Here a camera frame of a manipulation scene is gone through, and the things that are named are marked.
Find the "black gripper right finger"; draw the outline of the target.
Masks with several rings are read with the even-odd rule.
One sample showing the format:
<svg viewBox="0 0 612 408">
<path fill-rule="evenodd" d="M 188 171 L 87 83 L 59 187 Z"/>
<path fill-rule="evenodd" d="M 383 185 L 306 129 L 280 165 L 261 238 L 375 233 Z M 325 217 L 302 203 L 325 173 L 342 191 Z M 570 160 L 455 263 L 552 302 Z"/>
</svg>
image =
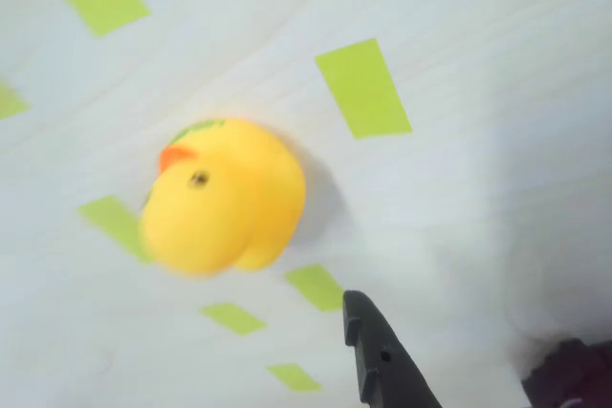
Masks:
<svg viewBox="0 0 612 408">
<path fill-rule="evenodd" d="M 521 385 L 532 407 L 610 407 L 611 341 L 561 341 Z"/>
</svg>

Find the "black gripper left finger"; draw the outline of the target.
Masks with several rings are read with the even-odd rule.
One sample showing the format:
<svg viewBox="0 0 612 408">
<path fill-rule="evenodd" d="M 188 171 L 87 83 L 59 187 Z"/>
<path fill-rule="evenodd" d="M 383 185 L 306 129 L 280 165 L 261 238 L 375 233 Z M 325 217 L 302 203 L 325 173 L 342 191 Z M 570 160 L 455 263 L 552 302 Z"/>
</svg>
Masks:
<svg viewBox="0 0 612 408">
<path fill-rule="evenodd" d="M 345 344 L 355 350 L 361 402 L 373 408 L 440 408 L 393 329 L 363 292 L 342 296 Z"/>
</svg>

